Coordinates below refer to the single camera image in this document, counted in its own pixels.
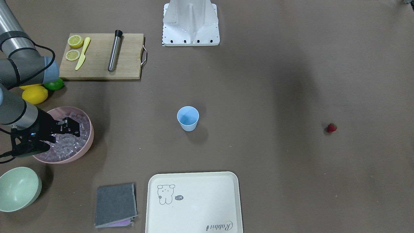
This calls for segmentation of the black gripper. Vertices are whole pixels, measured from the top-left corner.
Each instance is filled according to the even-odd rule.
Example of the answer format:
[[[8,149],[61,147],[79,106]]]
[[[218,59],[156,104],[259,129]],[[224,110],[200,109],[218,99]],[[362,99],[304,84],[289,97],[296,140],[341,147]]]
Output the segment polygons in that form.
[[[53,134],[71,134],[80,137],[80,125],[77,121],[70,117],[65,117],[61,121],[56,121],[49,113],[37,108],[38,115],[31,126],[31,139],[56,142]]]

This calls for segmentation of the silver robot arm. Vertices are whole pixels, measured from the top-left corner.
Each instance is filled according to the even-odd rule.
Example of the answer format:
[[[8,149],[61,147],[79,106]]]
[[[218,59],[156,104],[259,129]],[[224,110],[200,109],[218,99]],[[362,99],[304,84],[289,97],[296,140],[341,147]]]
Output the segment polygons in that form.
[[[79,128],[69,127],[54,120],[35,104],[16,96],[11,89],[19,86],[45,84],[56,81],[60,75],[56,54],[42,56],[40,45],[24,32],[6,1],[1,6],[1,124],[16,127],[18,133],[30,139],[55,143],[54,134],[79,136]]]

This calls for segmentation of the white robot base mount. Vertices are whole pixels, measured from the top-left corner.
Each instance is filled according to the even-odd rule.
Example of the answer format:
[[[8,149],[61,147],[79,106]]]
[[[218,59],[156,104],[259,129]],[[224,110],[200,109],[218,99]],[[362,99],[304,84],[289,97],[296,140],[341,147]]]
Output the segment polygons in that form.
[[[170,0],[163,7],[163,46],[218,46],[219,19],[210,0]]]

